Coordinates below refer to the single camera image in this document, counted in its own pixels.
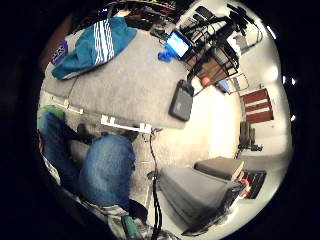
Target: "gray table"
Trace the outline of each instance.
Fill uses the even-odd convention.
[[[183,128],[185,123],[171,117],[168,110],[177,82],[188,72],[176,59],[159,61],[157,55],[163,50],[157,38],[138,30],[118,56],[91,72],[61,82],[48,70],[43,89],[87,113],[152,127]]]

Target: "monitor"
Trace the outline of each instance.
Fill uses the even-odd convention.
[[[170,51],[174,52],[179,59],[182,59],[191,48],[190,42],[176,30],[172,31],[167,38],[166,46]]]

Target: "orange ball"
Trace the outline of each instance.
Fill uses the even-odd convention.
[[[211,84],[211,79],[209,77],[204,77],[201,79],[201,85],[202,87],[210,85]]]

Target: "teal jacket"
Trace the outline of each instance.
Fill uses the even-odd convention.
[[[123,17],[102,20],[88,27],[70,52],[53,70],[58,79],[70,79],[119,54],[136,36],[137,30],[127,26]]]

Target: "brown door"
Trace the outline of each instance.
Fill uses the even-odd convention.
[[[273,120],[273,111],[267,89],[261,89],[242,96],[246,120],[260,123]]]

